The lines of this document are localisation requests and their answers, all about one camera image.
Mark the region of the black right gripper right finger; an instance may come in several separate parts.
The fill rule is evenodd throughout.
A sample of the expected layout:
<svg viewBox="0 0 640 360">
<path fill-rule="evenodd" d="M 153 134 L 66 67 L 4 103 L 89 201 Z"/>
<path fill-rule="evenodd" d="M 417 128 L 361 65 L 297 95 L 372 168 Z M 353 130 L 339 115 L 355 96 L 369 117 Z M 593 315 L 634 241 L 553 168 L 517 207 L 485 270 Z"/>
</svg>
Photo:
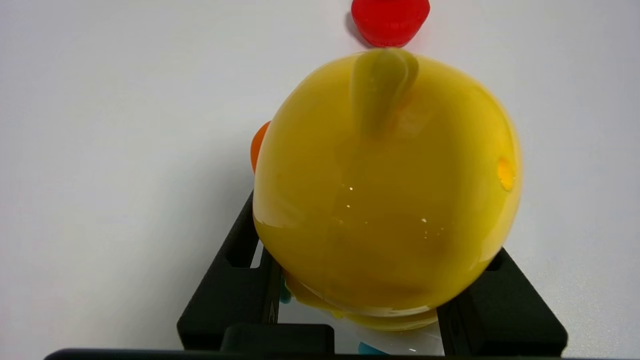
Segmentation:
<svg viewBox="0 0 640 360">
<path fill-rule="evenodd" d="M 505 249 L 480 277 L 438 307 L 446 357 L 560 357 L 562 322 Z"/>
</svg>

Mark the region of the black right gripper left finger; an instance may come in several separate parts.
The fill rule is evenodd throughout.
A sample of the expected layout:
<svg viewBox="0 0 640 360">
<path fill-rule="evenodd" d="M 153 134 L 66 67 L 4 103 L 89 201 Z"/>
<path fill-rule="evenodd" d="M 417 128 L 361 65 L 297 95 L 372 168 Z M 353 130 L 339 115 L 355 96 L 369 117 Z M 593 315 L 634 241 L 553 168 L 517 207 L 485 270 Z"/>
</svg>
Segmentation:
<svg viewBox="0 0 640 360">
<path fill-rule="evenodd" d="M 333 351 L 325 324 L 278 323 L 281 267 L 267 250 L 251 267 L 259 236 L 247 198 L 177 322 L 187 351 Z"/>
</svg>

